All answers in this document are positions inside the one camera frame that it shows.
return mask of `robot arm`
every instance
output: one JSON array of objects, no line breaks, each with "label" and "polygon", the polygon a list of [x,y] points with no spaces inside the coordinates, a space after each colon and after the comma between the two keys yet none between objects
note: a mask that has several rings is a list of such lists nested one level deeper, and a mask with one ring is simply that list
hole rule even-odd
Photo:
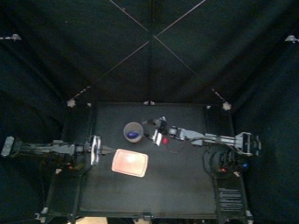
[{"label": "robot arm", "polygon": [[253,156],[259,154],[260,142],[257,136],[247,132],[241,132],[235,137],[232,136],[216,136],[212,134],[201,134],[196,131],[180,129],[176,127],[169,128],[171,138],[191,141],[192,145],[203,146],[207,144],[224,144],[227,145],[239,155]]}]

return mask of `white object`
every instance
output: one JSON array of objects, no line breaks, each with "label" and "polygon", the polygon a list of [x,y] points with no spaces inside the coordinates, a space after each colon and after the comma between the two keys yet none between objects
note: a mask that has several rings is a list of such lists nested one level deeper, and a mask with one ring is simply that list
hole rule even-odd
[{"label": "white object", "polygon": [[141,178],[145,175],[148,156],[131,150],[116,150],[112,171]]},{"label": "white object", "polygon": [[68,107],[69,107],[69,108],[73,108],[73,107],[76,106],[76,102],[75,102],[73,99],[68,100],[67,103],[68,103]]},{"label": "white object", "polygon": [[[136,138],[128,138],[128,137],[127,137],[127,133],[128,133],[129,131],[133,131],[133,132],[137,133],[137,137],[136,137]],[[124,136],[125,136],[125,140],[127,140],[128,142],[131,142],[131,143],[136,143],[136,142],[139,142],[140,139],[141,139],[141,137],[143,137],[143,135],[144,135],[144,128],[143,128],[143,126],[141,126],[140,123],[137,123],[137,122],[131,122],[131,123],[128,123],[128,124],[125,125],[125,127],[124,127]]]},{"label": "white object", "polygon": [[227,102],[223,103],[223,108],[224,110],[231,110],[231,104],[228,104]]}]

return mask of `cable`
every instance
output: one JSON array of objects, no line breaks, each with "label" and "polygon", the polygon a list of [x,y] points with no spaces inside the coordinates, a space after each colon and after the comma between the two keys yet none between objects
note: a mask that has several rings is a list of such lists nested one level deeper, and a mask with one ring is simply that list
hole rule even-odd
[{"label": "cable", "polygon": [[144,48],[144,46],[147,45],[149,43],[149,41],[147,41],[141,46],[139,46],[137,48],[136,48],[136,50],[133,51],[133,52],[131,52],[127,56],[125,56],[125,58],[124,59],[121,59],[120,60],[120,62],[117,62],[117,64],[104,73],[104,74],[101,74],[96,79],[95,79],[95,81],[88,85],[88,86],[85,86],[84,88],[83,88],[83,90],[80,90],[79,91],[79,93],[77,94],[75,94],[75,96],[72,96],[72,98],[69,99],[69,101],[71,100],[73,100],[75,98],[77,98],[97,82],[99,82],[99,80],[104,77],[104,76],[107,76],[117,67],[119,67],[119,65],[121,65],[123,64],[123,62],[124,61],[127,61],[127,59],[128,58],[131,58],[131,56],[132,55],[135,55],[136,54],[136,52],[141,49],[141,48]]},{"label": "cable", "polygon": [[144,26],[136,21],[136,19],[125,12],[125,9],[121,8],[112,0],[109,0],[109,2],[127,14],[127,16],[144,28]]},{"label": "cable", "polygon": [[200,1],[156,35],[160,36],[207,0]]},{"label": "cable", "polygon": [[[184,66],[191,70],[192,74],[195,74],[199,78],[200,81],[203,81],[200,75],[197,73],[195,73],[195,71],[191,69],[191,67],[185,64],[185,62],[183,61],[183,59],[175,54],[175,52],[172,51],[172,49],[165,45],[165,43],[157,38],[157,36],[153,36],[153,38],[159,41],[159,43],[163,45],[163,47],[169,51],[169,53],[173,55],[173,57],[184,64]],[[212,93],[221,99],[223,102],[227,102],[227,100],[220,96],[220,93],[209,86],[209,90],[212,91]]]}]

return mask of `black backdrop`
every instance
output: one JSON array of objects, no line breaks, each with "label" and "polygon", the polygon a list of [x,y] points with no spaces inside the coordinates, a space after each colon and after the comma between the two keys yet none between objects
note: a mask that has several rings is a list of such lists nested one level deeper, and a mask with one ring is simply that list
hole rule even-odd
[{"label": "black backdrop", "polygon": [[[253,215],[298,223],[299,44],[284,42],[298,34],[298,10],[291,0],[1,1],[0,38],[17,33],[23,40],[0,39],[0,141],[60,138],[75,96],[221,103],[213,89],[232,104],[236,131],[263,140],[247,174]],[[39,170],[33,165],[1,160],[1,201],[12,201],[0,204],[4,217],[40,212],[41,203],[25,206],[29,199],[11,188],[24,178],[17,173]],[[39,180],[25,183],[36,192]],[[32,195],[41,201],[40,190]]]}]

